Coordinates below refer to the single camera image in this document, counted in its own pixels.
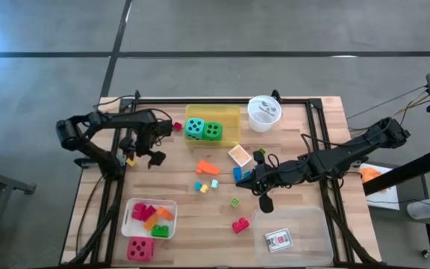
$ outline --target gray floor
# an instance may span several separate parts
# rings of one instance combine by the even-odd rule
[[[112,50],[123,0],[0,1],[0,52]],[[122,51],[430,51],[430,1],[142,0]],[[0,59],[0,173],[38,184],[16,193],[0,231],[0,267],[56,265],[81,173],[55,122],[98,99],[108,59]],[[109,96],[342,96],[347,116],[425,84],[430,58],[119,59]],[[367,126],[417,93],[349,121]],[[374,161],[430,151],[430,114],[408,112],[412,137]],[[424,227],[373,219],[383,260],[430,267]]]

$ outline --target red lego brick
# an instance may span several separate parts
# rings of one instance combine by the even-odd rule
[[[127,259],[131,261],[150,262],[154,258],[154,239],[133,237],[128,242]]]
[[[173,129],[179,132],[180,130],[182,130],[182,124],[175,122],[173,124]]]
[[[147,205],[142,203],[136,203],[134,205],[134,210],[132,211],[132,218],[136,220],[142,220],[142,214],[146,210]]]
[[[142,221],[146,222],[153,214],[155,214],[157,210],[153,206],[149,206],[146,210],[142,213]]]
[[[249,225],[250,223],[244,217],[241,217],[238,221],[232,223],[231,227],[235,233],[239,233],[246,229]]]

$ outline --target green block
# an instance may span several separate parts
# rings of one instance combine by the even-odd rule
[[[230,201],[231,206],[236,208],[239,204],[240,204],[240,201],[237,198],[235,198],[235,197],[231,198],[231,201]]]
[[[169,227],[168,226],[155,225],[154,228],[152,228],[151,234],[152,234],[152,236],[155,236],[155,237],[168,238],[169,237]]]
[[[222,140],[223,125],[218,122],[206,122],[203,126],[202,140]]]

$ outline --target orange object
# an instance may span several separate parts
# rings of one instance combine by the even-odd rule
[[[152,228],[154,228],[155,224],[157,224],[158,222],[158,215],[157,214],[153,214],[144,224],[143,227],[147,230],[150,231],[152,230]]]
[[[200,161],[199,165],[197,165],[196,169],[197,173],[207,173],[211,175],[218,175],[220,174],[220,169],[216,168],[215,166],[209,164],[206,161]]]
[[[163,206],[157,209],[157,215],[163,217],[166,220],[173,220],[173,214],[166,210]]]

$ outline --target white basket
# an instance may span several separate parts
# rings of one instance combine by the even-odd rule
[[[173,220],[165,220],[162,217],[159,217],[159,221],[157,225],[159,226],[168,226],[169,227],[169,237],[160,238],[151,235],[151,231],[147,231],[143,224],[144,222],[141,220],[135,220],[132,218],[132,211],[134,210],[134,205],[137,203],[144,203],[149,207],[153,206],[155,209],[163,206],[165,209],[170,211],[173,214]],[[147,237],[147,238],[156,238],[156,239],[170,239],[175,234],[175,228],[177,227],[177,203],[169,200],[154,200],[154,199],[140,199],[140,198],[132,198],[127,201],[125,206],[125,213],[122,222],[122,234],[127,237]]]

